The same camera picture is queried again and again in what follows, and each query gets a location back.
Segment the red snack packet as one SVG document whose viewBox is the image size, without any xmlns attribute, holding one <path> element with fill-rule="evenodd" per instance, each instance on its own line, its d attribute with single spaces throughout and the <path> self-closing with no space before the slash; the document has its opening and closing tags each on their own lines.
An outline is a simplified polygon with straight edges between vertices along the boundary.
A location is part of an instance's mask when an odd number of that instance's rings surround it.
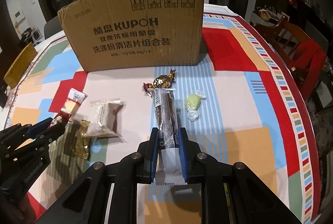
<svg viewBox="0 0 333 224">
<path fill-rule="evenodd" d="M 58 114 L 52 119 L 50 127 L 53 127 L 57 124 L 67 125 L 68 121 L 71 118 L 71 112 L 65 108 L 61 108 Z"/>
</svg>

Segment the brown chocolate wafer bar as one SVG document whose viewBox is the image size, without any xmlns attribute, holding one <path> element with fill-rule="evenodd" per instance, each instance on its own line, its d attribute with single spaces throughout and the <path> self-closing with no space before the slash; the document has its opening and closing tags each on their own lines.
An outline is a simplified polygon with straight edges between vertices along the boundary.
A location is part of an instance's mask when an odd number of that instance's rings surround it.
<svg viewBox="0 0 333 224">
<path fill-rule="evenodd" d="M 185 185 L 182 175 L 179 128 L 174 102 L 174 90 L 154 88 L 152 96 L 158 126 L 158 165 L 155 176 L 157 185 Z"/>
</svg>

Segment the white pastry packet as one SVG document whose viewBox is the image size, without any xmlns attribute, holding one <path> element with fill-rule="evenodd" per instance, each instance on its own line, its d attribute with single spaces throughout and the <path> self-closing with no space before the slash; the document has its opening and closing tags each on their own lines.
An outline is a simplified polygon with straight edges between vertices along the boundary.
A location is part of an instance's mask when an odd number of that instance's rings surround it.
<svg viewBox="0 0 333 224">
<path fill-rule="evenodd" d="M 87 138 L 109 138 L 116 137 L 117 113 L 122 108 L 120 98 L 100 99 L 90 102 L 91 111 L 87 120 Z"/>
</svg>

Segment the gold foil snack packet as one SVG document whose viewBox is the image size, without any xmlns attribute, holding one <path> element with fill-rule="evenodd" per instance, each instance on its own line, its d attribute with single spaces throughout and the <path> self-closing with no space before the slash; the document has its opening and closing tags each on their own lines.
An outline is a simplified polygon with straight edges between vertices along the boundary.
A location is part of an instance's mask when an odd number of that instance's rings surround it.
<svg viewBox="0 0 333 224">
<path fill-rule="evenodd" d="M 86 136 L 86 132 L 89 126 L 89 122 L 82 120 L 80 126 L 76 131 L 76 143 L 75 143 L 75 156 L 83 159 L 89 160 L 90 157 L 90 144 L 91 138 Z"/>
</svg>

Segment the green wrapped candy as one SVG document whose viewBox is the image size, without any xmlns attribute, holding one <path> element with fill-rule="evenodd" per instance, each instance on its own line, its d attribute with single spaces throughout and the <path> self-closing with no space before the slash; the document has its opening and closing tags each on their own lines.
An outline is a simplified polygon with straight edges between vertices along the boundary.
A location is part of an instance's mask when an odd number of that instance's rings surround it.
<svg viewBox="0 0 333 224">
<path fill-rule="evenodd" d="M 201 90 L 197 90 L 195 93 L 190 94 L 185 100 L 185 109 L 187 111 L 187 118 L 193 122 L 199 117 L 199 107 L 201 100 L 205 99 L 205 94 Z"/>
</svg>

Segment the white yellow cracker packet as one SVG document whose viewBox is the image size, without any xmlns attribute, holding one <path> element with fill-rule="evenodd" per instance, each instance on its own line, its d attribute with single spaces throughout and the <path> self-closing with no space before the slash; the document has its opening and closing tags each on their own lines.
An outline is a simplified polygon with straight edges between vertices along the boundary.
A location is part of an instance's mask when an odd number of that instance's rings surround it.
<svg viewBox="0 0 333 224">
<path fill-rule="evenodd" d="M 82 105 L 86 98 L 86 94 L 78 91 L 75 88 L 71 88 L 67 99 L 64 102 L 63 109 L 68 111 L 71 115 L 74 115 L 78 108 Z"/>
</svg>

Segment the gold foil wrapped candy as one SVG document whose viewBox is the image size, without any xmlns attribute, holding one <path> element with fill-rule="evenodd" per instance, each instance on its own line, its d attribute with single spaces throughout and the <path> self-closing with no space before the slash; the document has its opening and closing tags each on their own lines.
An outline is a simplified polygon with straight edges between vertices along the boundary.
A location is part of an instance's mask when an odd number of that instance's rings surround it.
<svg viewBox="0 0 333 224">
<path fill-rule="evenodd" d="M 160 75 L 152 83 L 143 83 L 143 90 L 150 95 L 150 89 L 169 89 L 175 82 L 176 70 L 171 69 L 167 75 Z"/>
</svg>

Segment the woven tissue box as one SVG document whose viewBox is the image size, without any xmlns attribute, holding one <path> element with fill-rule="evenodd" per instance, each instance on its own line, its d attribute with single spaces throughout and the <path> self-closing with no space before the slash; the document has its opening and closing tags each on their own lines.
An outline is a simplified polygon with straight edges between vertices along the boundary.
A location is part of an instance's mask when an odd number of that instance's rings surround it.
<svg viewBox="0 0 333 224">
<path fill-rule="evenodd" d="M 27 70 L 36 55 L 37 51 L 35 47 L 32 43 L 29 43 L 16 57 L 15 61 L 9 67 L 3 78 L 10 88 L 15 88 L 18 85 L 24 72 Z"/>
</svg>

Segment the colourful patterned tablecloth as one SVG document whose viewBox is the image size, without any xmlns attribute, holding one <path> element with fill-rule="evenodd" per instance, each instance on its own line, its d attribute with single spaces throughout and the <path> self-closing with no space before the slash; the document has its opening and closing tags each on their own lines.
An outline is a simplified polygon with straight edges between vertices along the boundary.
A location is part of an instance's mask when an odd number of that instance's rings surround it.
<svg viewBox="0 0 333 224">
<path fill-rule="evenodd" d="M 178 121 L 189 138 L 218 161 L 244 162 L 303 223 L 316 219 L 321 181 L 313 127 L 291 72 L 243 18 L 205 14 L 204 49 L 195 66 L 179 66 L 173 84 Z M 30 189 L 42 214 L 91 164 L 120 161 L 156 126 L 152 99 L 142 85 L 169 67 L 86 73 L 63 32 L 38 46 L 38 56 L 1 109 L 1 127 L 53 117 L 70 88 L 86 99 L 67 132 L 50 147 L 51 164 Z M 199 117 L 187 118 L 185 100 L 201 90 Z M 117 136 L 97 139 L 89 160 L 74 155 L 74 129 L 95 99 L 120 98 Z"/>
</svg>

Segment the grey dining chair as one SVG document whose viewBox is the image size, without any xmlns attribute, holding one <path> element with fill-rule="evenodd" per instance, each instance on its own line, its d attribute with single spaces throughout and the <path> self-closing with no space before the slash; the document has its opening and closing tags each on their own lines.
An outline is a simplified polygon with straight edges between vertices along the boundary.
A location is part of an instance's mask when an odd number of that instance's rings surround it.
<svg viewBox="0 0 333 224">
<path fill-rule="evenodd" d="M 62 26 L 60 24 L 58 16 L 55 16 L 51 20 L 49 20 L 44 26 L 44 37 L 45 39 L 50 38 L 54 34 L 62 31 Z"/>
</svg>

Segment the brown cardboard box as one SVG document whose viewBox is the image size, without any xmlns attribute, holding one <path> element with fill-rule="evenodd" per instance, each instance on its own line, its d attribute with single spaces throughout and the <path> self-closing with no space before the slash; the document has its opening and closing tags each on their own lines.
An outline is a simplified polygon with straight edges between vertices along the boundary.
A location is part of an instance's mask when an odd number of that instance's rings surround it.
<svg viewBox="0 0 333 224">
<path fill-rule="evenodd" d="M 77 0 L 58 11 L 86 72 L 199 61 L 204 0 Z"/>
</svg>

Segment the red wooden chair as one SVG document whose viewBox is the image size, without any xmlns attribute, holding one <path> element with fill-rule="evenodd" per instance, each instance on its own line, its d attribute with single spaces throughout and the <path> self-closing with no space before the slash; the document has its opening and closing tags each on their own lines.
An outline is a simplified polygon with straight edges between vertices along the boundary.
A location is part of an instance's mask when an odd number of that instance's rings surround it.
<svg viewBox="0 0 333 224">
<path fill-rule="evenodd" d="M 302 97 L 307 100 L 318 83 L 327 54 L 286 16 L 273 26 L 255 24 L 254 28 L 281 57 Z"/>
</svg>

